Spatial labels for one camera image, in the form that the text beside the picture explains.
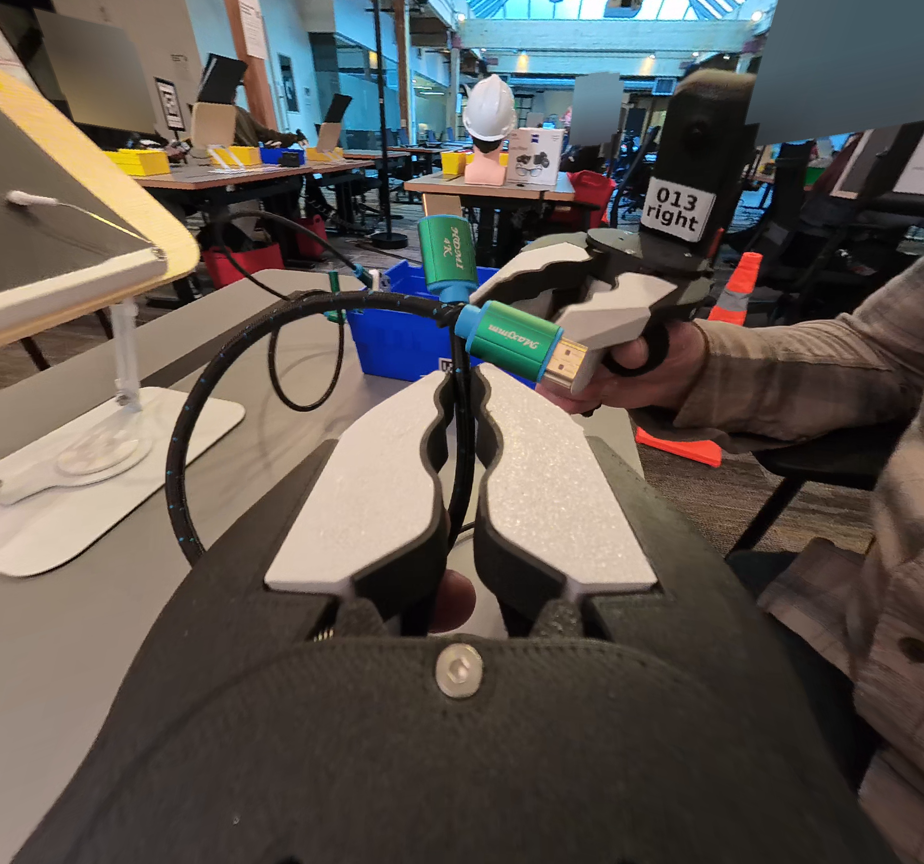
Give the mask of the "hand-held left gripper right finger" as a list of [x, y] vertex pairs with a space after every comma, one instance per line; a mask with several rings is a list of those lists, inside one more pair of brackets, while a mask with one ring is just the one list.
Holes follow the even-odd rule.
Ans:
[[546, 604], [648, 593], [650, 560], [584, 431], [563, 410], [499, 367], [471, 376], [479, 484], [473, 557], [509, 630]]

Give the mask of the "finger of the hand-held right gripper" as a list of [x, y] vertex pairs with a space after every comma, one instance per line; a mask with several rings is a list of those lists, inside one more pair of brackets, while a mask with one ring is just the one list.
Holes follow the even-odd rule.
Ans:
[[555, 316], [565, 301], [579, 297], [591, 259], [586, 241], [553, 241], [526, 248], [509, 261], [509, 304], [535, 316]]
[[[666, 359], [669, 335], [665, 322], [675, 316], [679, 286], [651, 275], [622, 274], [605, 291], [594, 281], [595, 291], [558, 314], [562, 340], [586, 349], [569, 385], [564, 370], [558, 368], [558, 394], [577, 395], [585, 390], [602, 364], [621, 376], [652, 372]], [[634, 369], [610, 361], [609, 350], [641, 337], [648, 345], [646, 362]]]

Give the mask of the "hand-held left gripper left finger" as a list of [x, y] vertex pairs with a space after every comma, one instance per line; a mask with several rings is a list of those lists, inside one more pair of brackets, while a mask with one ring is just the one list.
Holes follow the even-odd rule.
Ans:
[[452, 379], [435, 371], [368, 410], [336, 443], [264, 576], [275, 592], [365, 598], [384, 620], [446, 568], [439, 471]]

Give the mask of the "person's right forearm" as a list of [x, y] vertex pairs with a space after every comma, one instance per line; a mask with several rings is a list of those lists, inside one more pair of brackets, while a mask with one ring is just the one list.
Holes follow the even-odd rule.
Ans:
[[922, 404], [922, 300], [789, 327], [699, 328], [706, 356], [672, 426], [779, 442], [910, 422]]

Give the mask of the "person's right hand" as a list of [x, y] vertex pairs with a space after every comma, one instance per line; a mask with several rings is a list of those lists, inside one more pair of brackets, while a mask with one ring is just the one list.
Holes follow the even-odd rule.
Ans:
[[699, 378], [708, 348], [704, 333], [693, 322], [670, 322], [667, 331], [668, 354], [661, 365], [649, 373], [623, 377], [602, 365], [580, 393], [562, 396], [546, 385], [539, 385], [537, 392], [571, 415], [585, 414], [600, 407], [655, 407], [677, 411]]

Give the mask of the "orange traffic cone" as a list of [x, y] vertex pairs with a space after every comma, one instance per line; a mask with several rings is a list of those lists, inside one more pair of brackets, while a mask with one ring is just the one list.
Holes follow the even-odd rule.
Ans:
[[762, 259], [762, 254], [756, 252], [745, 252], [740, 257], [721, 295], [711, 307], [708, 321], [744, 326]]

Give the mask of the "white printed box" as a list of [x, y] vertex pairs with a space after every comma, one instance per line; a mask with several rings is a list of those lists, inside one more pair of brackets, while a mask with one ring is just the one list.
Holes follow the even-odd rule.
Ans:
[[508, 139], [505, 182], [514, 186], [556, 189], [565, 138], [562, 129], [520, 128]]

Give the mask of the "wooden desk black legs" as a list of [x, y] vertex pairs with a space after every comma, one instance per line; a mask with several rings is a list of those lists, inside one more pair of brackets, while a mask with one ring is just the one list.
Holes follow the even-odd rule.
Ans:
[[463, 176], [430, 174], [412, 178], [405, 191], [422, 198], [426, 216], [453, 214], [468, 216], [475, 231], [476, 255], [481, 267], [498, 268], [509, 261], [537, 235], [554, 228], [551, 219], [557, 207], [575, 210], [577, 219], [564, 232], [586, 231], [591, 224], [591, 207], [575, 199], [574, 188], [564, 173], [550, 186], [536, 184], [476, 185]]

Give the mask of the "pink mannequin head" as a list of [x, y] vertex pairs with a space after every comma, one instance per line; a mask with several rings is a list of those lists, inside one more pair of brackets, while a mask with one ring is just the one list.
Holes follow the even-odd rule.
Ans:
[[506, 154], [503, 140], [472, 138], [472, 154], [466, 165], [465, 181], [470, 186], [501, 187], [505, 184]]

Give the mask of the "orange floor marker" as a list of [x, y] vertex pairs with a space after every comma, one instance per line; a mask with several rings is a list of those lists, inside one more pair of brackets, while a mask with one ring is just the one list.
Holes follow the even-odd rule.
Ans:
[[718, 444], [709, 440], [668, 440], [653, 436], [641, 427], [637, 427], [636, 429], [635, 440], [639, 445], [648, 446], [712, 468], [719, 468], [722, 466], [722, 449]]

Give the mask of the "white hard hat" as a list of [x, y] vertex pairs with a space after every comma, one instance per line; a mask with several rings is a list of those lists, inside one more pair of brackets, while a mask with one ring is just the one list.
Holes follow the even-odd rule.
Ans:
[[474, 141], [500, 143], [516, 129], [517, 111], [510, 86], [496, 74], [468, 92], [463, 124]]

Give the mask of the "black floor pole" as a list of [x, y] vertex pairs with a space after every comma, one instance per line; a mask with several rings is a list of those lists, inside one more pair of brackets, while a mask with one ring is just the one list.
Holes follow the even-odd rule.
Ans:
[[386, 124], [386, 106], [385, 106], [385, 58], [383, 50], [382, 34], [382, 13], [380, 0], [372, 1], [372, 14], [375, 35], [375, 52], [376, 52], [376, 84], [377, 84], [377, 101], [379, 112], [379, 132], [380, 132], [380, 161], [381, 166], [378, 171], [378, 195], [379, 209], [384, 221], [384, 228], [372, 233], [369, 238], [372, 246], [378, 252], [389, 252], [404, 249], [408, 245], [408, 238], [402, 232], [394, 232], [390, 202], [389, 187], [389, 158], [388, 158], [388, 130]]

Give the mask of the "long wooden desk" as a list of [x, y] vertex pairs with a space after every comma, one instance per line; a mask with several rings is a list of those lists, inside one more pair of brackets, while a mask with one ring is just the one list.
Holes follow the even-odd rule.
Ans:
[[168, 174], [135, 178], [190, 234], [197, 223], [238, 203], [264, 202], [295, 191], [295, 186], [342, 191], [359, 173], [375, 167], [369, 159], [308, 162], [299, 166], [249, 165], [238, 170], [217, 165], [183, 165]]

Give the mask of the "white bar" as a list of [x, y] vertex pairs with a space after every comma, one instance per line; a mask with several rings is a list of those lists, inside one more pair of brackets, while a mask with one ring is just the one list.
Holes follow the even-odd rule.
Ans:
[[1, 292], [1, 344], [28, 338], [86, 312], [118, 303], [161, 283], [167, 253], [156, 247]]

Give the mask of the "small yellow bin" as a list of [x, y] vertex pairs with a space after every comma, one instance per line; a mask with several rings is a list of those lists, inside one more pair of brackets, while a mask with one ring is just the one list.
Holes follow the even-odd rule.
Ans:
[[170, 163], [161, 149], [119, 149], [105, 152], [124, 173], [134, 178], [168, 175]]

